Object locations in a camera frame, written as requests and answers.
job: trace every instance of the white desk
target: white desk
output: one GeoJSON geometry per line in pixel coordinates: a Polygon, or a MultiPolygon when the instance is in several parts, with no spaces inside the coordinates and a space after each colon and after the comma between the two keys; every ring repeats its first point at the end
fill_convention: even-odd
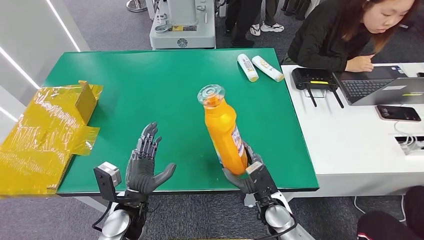
{"type": "MultiPolygon", "coordinates": [[[[424,63],[396,65],[409,77],[424,72],[424,63]]],[[[314,107],[292,81],[292,70],[298,67],[283,65],[281,69],[320,189],[284,194],[288,199],[402,194],[409,187],[424,185],[424,155],[404,154],[395,139],[402,136],[394,128],[395,121],[381,120],[375,106],[349,106],[340,89],[337,94],[344,108],[331,92],[326,98],[316,98],[314,107]]],[[[411,107],[424,116],[424,104],[411,107]]],[[[424,122],[399,122],[396,128],[424,136],[424,122]]]]}

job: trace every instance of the light strip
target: light strip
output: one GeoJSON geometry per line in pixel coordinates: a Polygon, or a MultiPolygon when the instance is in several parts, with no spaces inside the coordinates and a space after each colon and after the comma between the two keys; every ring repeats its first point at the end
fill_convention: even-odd
{"type": "Polygon", "coordinates": [[[78,47],[77,43],[75,42],[74,38],[71,36],[71,33],[68,31],[67,27],[64,24],[64,21],[62,21],[62,18],[59,16],[58,12],[56,11],[55,7],[53,6],[52,2],[50,0],[45,0],[47,4],[50,6],[51,10],[53,11],[54,15],[56,16],[57,20],[59,20],[60,25],[62,25],[62,28],[65,30],[67,36],[69,37],[72,44],[75,46],[76,50],[78,52],[81,52],[80,48],[78,47]]]}
{"type": "Polygon", "coordinates": [[[0,112],[4,113],[6,116],[8,116],[10,119],[12,119],[13,121],[17,122],[18,119],[14,116],[12,116],[12,114],[10,114],[8,111],[6,111],[4,108],[2,108],[0,106],[0,112]]]}
{"type": "Polygon", "coordinates": [[[40,89],[40,86],[37,85],[37,83],[9,56],[5,50],[0,46],[0,53],[14,66],[16,70],[22,74],[26,80],[28,80],[29,83],[31,83],[36,89],[40,89]]]}

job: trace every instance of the black jacket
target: black jacket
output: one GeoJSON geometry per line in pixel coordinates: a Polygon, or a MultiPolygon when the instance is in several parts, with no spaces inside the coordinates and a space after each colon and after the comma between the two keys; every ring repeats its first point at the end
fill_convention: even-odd
{"type": "Polygon", "coordinates": [[[348,42],[342,39],[342,7],[346,0],[319,4],[296,32],[287,55],[300,66],[344,71],[348,60],[357,57],[370,41],[371,33],[361,23],[348,42]]]}

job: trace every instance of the woman's hand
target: woman's hand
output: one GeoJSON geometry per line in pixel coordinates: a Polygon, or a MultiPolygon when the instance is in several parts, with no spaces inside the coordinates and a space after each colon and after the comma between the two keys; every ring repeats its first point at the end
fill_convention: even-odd
{"type": "Polygon", "coordinates": [[[344,69],[347,72],[372,72],[374,69],[371,59],[375,56],[357,56],[347,61],[346,68],[344,69]]]}

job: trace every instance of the white tube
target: white tube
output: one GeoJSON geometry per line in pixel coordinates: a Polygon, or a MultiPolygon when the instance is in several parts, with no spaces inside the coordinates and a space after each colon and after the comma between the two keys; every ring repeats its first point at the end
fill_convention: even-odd
{"type": "Polygon", "coordinates": [[[256,82],[259,76],[251,60],[248,58],[248,56],[242,53],[238,55],[237,61],[238,61],[238,64],[240,64],[241,69],[243,69],[244,74],[246,74],[247,79],[249,79],[249,81],[251,81],[252,83],[256,82]]]}
{"type": "Polygon", "coordinates": [[[276,82],[280,82],[284,79],[284,75],[277,69],[273,68],[273,66],[269,65],[262,57],[255,56],[252,58],[252,62],[258,69],[270,78],[274,79],[276,82]]]}

